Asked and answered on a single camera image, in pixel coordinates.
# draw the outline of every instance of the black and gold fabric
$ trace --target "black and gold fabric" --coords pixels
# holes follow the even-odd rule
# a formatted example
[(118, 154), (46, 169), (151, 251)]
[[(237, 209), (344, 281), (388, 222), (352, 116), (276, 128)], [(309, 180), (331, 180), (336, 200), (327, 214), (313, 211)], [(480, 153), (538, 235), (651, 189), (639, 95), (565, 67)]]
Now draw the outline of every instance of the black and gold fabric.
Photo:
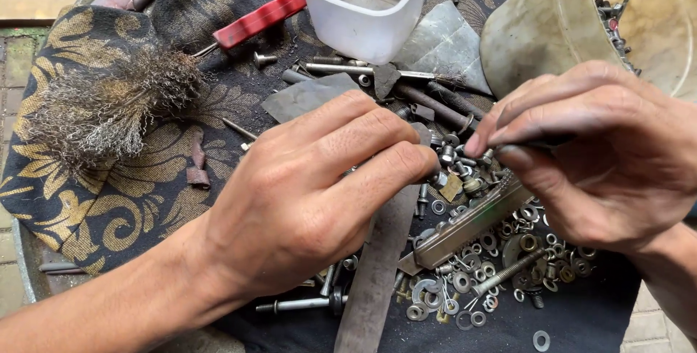
[[(229, 118), (255, 133), (273, 127), (274, 120), (260, 103), (272, 90), (286, 86), (280, 80), (283, 70), (296, 59), (333, 53), (315, 36), (307, 11), (228, 53), (215, 51), (206, 56), (199, 68), (215, 74), (215, 81), (201, 91), (197, 107), (150, 126), (146, 148), (133, 159), (70, 176), (46, 146), (27, 142), (22, 122), (39, 105), (37, 92), (67, 71), (92, 68), (109, 72), (115, 60), (144, 45), (166, 43), (196, 53), (213, 43), (213, 31), (266, 1), (156, 0), (149, 15), (92, 6), (65, 9), (30, 72), (0, 188), (2, 205), (51, 249), (95, 275), (135, 258), (211, 207), (242, 155), (240, 144), (247, 142), (221, 119)], [(445, 0), (425, 0), (423, 13), (441, 1)], [(458, 8), (481, 32), (486, 17), (503, 1), (462, 0)], [(277, 55), (279, 62), (259, 71), (252, 63), (255, 51)], [(482, 97), (467, 97), (482, 109), (492, 106)], [(186, 182), (186, 168), (193, 166), (192, 136), (199, 129), (204, 132), (210, 190), (192, 188)], [(431, 201), (442, 199), (435, 191), (429, 197)], [(463, 201), (458, 198), (455, 204)], [(413, 234), (438, 222), (433, 214), (425, 221), (415, 220)], [(591, 277), (563, 285), (556, 294), (545, 292), (544, 310), (534, 309), (529, 301), (514, 302), (512, 289), (501, 292), (499, 307), (487, 314), (485, 327), (470, 331), (458, 330), (452, 317), (440, 313), (431, 314), (426, 322), (408, 321), (408, 294), (401, 292), (390, 308), (380, 351), (534, 352), (533, 334), (545, 330), (552, 338), (550, 352), (616, 352), (629, 322), (639, 277), (618, 255), (603, 254), (593, 264)], [(343, 283), (350, 285), (350, 277), (346, 273)], [(156, 295), (157, 290), (148, 294)], [(317, 295), (318, 288), (299, 287), (278, 299)], [(255, 304), (274, 299), (258, 299), (215, 325), (241, 339), (248, 352), (333, 350), (339, 320), (329, 311), (278, 316), (254, 312)]]

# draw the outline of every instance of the red handle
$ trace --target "red handle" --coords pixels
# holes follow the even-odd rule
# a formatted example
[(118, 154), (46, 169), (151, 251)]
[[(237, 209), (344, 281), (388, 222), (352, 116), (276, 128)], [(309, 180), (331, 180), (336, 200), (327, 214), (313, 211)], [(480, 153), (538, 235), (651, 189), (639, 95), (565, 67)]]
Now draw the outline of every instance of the red handle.
[(229, 50), (307, 6), (305, 0), (273, 0), (213, 33), (222, 50)]

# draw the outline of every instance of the plastic container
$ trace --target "plastic container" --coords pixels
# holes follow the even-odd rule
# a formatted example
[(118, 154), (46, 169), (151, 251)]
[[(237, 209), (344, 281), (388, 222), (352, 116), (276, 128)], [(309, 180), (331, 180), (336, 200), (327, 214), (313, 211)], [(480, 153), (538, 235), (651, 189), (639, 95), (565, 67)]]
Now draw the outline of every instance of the plastic container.
[(306, 0), (317, 37), (373, 64), (392, 60), (416, 26), (424, 0)]
[[(642, 79), (697, 102), (695, 22), (697, 0), (630, 0), (620, 32)], [(622, 65), (593, 0), (507, 0), (486, 21), (480, 54), (499, 99), (530, 78), (561, 74), (591, 59)]]

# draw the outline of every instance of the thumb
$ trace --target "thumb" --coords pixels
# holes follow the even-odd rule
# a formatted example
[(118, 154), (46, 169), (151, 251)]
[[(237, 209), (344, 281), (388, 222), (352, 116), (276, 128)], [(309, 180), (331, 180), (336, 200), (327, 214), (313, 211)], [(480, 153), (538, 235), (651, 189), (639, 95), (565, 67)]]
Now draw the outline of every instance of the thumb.
[(569, 181), (559, 163), (534, 147), (504, 145), (496, 158), (545, 206), (550, 226), (570, 242), (582, 242), (586, 219), (602, 215), (602, 207)]

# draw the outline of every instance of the forearm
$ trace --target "forearm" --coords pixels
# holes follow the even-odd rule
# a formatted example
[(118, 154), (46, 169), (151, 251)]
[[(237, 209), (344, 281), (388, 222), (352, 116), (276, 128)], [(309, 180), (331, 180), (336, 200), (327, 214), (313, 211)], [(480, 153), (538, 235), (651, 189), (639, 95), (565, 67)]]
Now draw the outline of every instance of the forearm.
[(697, 233), (677, 224), (628, 258), (664, 312), (697, 346)]
[(138, 352), (239, 307), (206, 302), (205, 278), (183, 257), (194, 222), (124, 266), (0, 320), (0, 350)]

